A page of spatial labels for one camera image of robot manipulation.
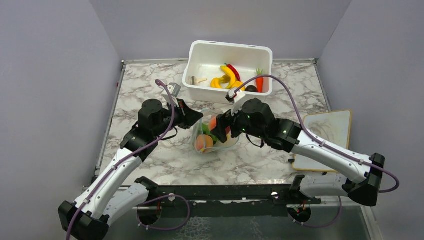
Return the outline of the green lettuce head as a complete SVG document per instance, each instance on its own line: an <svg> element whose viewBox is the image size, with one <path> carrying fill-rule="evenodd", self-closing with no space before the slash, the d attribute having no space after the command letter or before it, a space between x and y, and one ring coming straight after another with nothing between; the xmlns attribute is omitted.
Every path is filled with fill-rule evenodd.
<svg viewBox="0 0 424 240"><path fill-rule="evenodd" d="M209 126L205 123L201 124L199 134L210 136L212 138L214 144L216 144L218 142L218 138L211 133L211 131L209 130Z"/></svg>

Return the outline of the clear zip top bag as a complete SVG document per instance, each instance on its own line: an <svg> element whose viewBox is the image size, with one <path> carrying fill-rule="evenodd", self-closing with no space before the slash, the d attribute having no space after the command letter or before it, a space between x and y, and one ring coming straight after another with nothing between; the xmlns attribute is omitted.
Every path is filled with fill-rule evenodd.
<svg viewBox="0 0 424 240"><path fill-rule="evenodd" d="M227 128L225 142L219 140L212 130L217 126L217 116L222 111L202 109L203 117L192 127L190 144L198 154L208 154L216 151L223 151L234 147L239 142L239 137L232 138L231 130Z"/></svg>

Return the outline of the peach orange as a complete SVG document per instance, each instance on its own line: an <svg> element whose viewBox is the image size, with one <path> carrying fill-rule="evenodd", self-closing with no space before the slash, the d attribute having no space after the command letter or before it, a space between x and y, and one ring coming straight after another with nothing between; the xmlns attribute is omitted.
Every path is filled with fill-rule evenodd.
<svg viewBox="0 0 424 240"><path fill-rule="evenodd" d="M194 143L194 148L198 153L209 153L214 146L214 140L209 135L199 135Z"/></svg>

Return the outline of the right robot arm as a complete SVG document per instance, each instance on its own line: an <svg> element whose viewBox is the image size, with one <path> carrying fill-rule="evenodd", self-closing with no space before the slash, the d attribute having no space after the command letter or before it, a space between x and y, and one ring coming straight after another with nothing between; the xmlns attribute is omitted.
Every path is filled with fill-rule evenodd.
<svg viewBox="0 0 424 240"><path fill-rule="evenodd" d="M304 156L323 164L337 175L297 177L288 190L289 199L300 204L317 196L348 197L357 204L374 207L378 201L385 157L379 153L360 154L323 138L289 119L276 118L268 104L254 98L236 112L228 110L216 117L211 133L222 143L228 134L253 136L272 149Z"/></svg>

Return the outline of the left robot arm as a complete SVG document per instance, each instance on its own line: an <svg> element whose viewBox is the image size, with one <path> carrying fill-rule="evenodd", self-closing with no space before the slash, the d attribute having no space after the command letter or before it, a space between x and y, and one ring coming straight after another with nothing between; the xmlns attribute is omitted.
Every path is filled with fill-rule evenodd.
<svg viewBox="0 0 424 240"><path fill-rule="evenodd" d="M102 240L112 223L130 209L140 204L149 206L161 199L158 185L146 177L137 179L120 195L115 193L171 129L190 129L203 116L182 99L171 101L167 107L157 99L143 102L137 122L124 136L106 169L83 194L59 206L59 219L66 239Z"/></svg>

